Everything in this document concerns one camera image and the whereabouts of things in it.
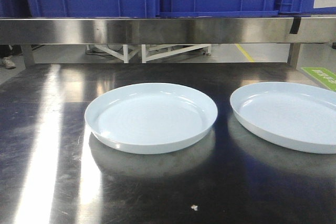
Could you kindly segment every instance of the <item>green label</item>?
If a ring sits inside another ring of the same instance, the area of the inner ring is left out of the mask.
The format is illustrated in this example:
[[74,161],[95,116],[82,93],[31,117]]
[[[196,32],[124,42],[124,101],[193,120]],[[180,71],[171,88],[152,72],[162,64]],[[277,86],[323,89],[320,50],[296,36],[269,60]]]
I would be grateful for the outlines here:
[[336,74],[326,68],[301,68],[328,89],[336,91]]

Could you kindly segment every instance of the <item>white plate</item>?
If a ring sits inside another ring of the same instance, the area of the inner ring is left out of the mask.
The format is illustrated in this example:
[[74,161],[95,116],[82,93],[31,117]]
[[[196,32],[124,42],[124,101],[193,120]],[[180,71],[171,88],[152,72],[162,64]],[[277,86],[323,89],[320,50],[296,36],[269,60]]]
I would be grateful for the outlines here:
[[311,153],[336,153],[336,93],[298,83],[261,82],[230,98],[237,120],[274,144]]
[[111,90],[93,100],[86,123],[105,145],[137,154],[186,148],[202,139],[217,118],[204,93],[171,83],[142,83]]

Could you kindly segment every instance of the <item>floor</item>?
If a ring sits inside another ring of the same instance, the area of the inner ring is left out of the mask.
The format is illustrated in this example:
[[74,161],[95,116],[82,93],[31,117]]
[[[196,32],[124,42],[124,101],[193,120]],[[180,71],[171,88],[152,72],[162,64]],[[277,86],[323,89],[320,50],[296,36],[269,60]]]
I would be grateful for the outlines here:
[[[120,45],[111,47],[116,51],[122,48]],[[211,55],[195,50],[148,63],[287,62],[288,52],[289,44],[214,44]],[[42,46],[34,50],[34,57],[36,63],[122,63],[99,51],[89,53],[85,45]],[[13,56],[12,60],[17,66],[15,69],[0,66],[0,84],[25,69],[22,55]],[[135,56],[130,62],[140,63],[141,59]],[[324,67],[336,73],[336,50],[332,49],[331,43],[302,44],[297,69],[303,72],[301,67]]]

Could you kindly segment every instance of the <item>small white speck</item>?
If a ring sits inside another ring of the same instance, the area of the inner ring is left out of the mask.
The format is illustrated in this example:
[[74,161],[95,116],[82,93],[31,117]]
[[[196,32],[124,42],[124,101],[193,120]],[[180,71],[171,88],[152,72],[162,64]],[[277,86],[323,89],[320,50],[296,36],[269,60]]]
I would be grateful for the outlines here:
[[192,205],[192,206],[191,206],[191,209],[194,209],[195,211],[198,210],[197,208],[198,208],[198,206],[196,206],[196,205]]

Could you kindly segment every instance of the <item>person's foot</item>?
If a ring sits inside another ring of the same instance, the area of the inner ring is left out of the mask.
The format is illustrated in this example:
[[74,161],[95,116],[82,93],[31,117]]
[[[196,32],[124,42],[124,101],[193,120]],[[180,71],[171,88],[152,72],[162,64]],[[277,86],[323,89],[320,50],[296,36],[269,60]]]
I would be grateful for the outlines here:
[[2,59],[2,63],[5,65],[5,68],[6,68],[6,69],[13,69],[13,68],[16,68],[15,63],[12,62],[12,60],[11,60],[11,56],[4,57],[4,58]]

